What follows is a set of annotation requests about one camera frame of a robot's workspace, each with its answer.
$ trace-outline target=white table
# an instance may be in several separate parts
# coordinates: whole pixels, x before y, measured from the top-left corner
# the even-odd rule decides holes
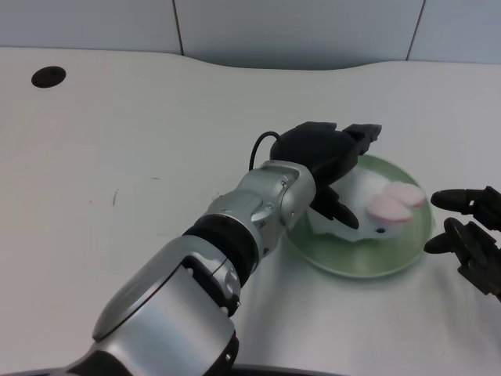
[[[66,80],[36,89],[31,75],[49,65]],[[263,131],[378,123],[370,152],[428,193],[501,189],[499,66],[308,72],[0,49],[0,68],[0,372],[83,354],[108,299],[235,187]],[[445,217],[435,211],[439,229]],[[501,304],[457,266],[453,255],[428,256],[368,284],[275,252],[244,288],[238,361],[367,376],[499,374]]]

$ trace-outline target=plush bunny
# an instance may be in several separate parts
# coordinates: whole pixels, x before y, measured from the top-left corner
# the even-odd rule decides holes
[[[339,201],[355,214],[359,228],[351,229],[336,219],[330,221],[311,208],[307,211],[308,218],[314,233],[332,233],[349,241],[397,236],[412,220],[412,209],[426,200],[419,187],[391,182],[358,166],[330,187],[339,194]]]

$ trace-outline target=black cable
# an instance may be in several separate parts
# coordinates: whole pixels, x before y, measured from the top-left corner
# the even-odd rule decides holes
[[[256,152],[258,151],[259,144],[263,139],[265,139],[268,136],[273,136],[276,138],[276,142],[280,145],[280,135],[277,132],[269,131],[265,132],[262,135],[259,136],[259,138],[256,140],[256,143],[254,144],[254,147],[252,148],[252,153],[250,153],[250,161],[249,161],[249,171],[254,169],[254,159],[256,158]]]

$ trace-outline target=white wall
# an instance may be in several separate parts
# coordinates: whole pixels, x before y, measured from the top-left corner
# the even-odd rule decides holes
[[[176,0],[185,54],[236,67],[405,60],[423,0]]]
[[[501,1],[427,0],[409,58],[501,63]]]
[[[180,53],[171,0],[0,0],[0,45]]]
[[[332,69],[409,51],[410,60],[501,63],[501,0],[175,4],[185,55],[211,63]],[[182,53],[172,0],[0,0],[0,46]]]

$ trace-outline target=translucent plate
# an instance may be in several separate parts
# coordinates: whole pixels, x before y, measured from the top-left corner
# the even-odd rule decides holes
[[[359,157],[358,166],[377,172],[391,181],[419,184],[394,164],[378,157]],[[423,247],[431,237],[433,217],[428,201],[414,212],[414,219],[392,239],[349,242],[334,235],[316,235],[303,215],[288,233],[290,241],[313,265],[346,277],[381,277],[412,265],[423,255]]]

